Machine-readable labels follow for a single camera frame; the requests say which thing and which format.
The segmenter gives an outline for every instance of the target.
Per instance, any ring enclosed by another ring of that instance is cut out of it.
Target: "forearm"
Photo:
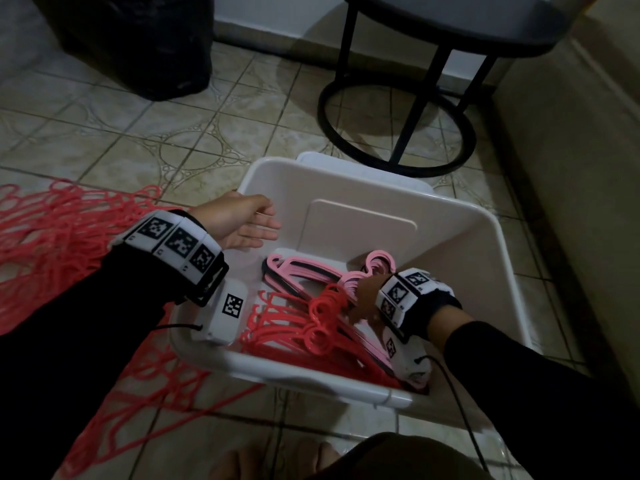
[[[596,381],[484,322],[454,330],[444,357],[533,478],[611,476],[635,467],[638,411]]]
[[[177,297],[162,263],[119,246],[103,266],[0,337],[3,436],[50,478]]]

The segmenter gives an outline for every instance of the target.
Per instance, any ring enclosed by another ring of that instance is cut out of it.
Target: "foot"
[[[260,452],[252,446],[225,453],[209,472],[209,480],[258,480]]]
[[[294,456],[296,462],[296,480],[303,480],[324,470],[341,457],[335,448],[327,442],[318,443],[305,438],[298,444]]]

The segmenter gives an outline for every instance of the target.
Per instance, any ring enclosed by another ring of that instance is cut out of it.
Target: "wrist tracker band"
[[[431,317],[446,305],[462,309],[449,286],[415,267],[392,275],[376,298],[382,321],[403,344],[412,335],[428,340]]]
[[[174,268],[185,280],[188,298],[205,306],[229,270],[220,245],[187,212],[155,210],[116,236]]]

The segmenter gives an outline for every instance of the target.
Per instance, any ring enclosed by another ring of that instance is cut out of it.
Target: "white plastic tub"
[[[415,266],[428,270],[452,286],[465,310],[476,319],[531,346],[502,231],[491,213],[429,194],[430,187],[422,182],[408,188],[404,177],[380,175],[345,161],[336,165],[336,159],[325,155],[301,156],[307,158],[258,160],[240,185],[243,194],[270,197],[283,222],[279,240],[265,242],[257,250],[225,252],[229,277],[247,284],[249,302],[257,298],[260,288],[267,288],[260,265],[275,250],[312,255],[346,271],[350,261],[382,249],[394,256],[400,269]],[[324,159],[330,159],[326,162],[331,168],[318,168],[326,167]],[[385,181],[373,180],[380,177]],[[172,321],[192,322],[193,311],[189,310],[193,307],[176,307]],[[384,405],[422,419],[464,426],[437,367],[426,396],[244,355],[235,345],[215,347],[192,340],[184,329],[172,329],[170,336],[177,354],[202,369],[347,402]],[[440,356],[425,344],[428,353]],[[473,428],[488,427],[488,419],[475,402],[457,381],[454,383]]]

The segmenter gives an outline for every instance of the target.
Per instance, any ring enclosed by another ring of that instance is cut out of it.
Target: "black garbage bag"
[[[213,0],[33,0],[62,48],[138,94],[163,101],[211,77]]]

